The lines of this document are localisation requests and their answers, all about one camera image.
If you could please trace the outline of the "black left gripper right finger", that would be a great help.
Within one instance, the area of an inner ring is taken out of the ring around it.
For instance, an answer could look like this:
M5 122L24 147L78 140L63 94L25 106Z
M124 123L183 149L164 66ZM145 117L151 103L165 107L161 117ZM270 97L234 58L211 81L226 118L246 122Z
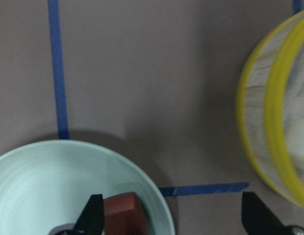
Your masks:
M242 193L241 222L248 235L282 235L284 225L254 192Z

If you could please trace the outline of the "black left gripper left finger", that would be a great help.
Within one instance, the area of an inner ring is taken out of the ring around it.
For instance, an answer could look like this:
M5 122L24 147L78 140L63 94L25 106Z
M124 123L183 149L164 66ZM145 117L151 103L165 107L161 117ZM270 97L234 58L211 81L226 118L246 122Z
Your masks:
M104 230L104 206L101 194L91 195L73 227L74 235L101 235Z

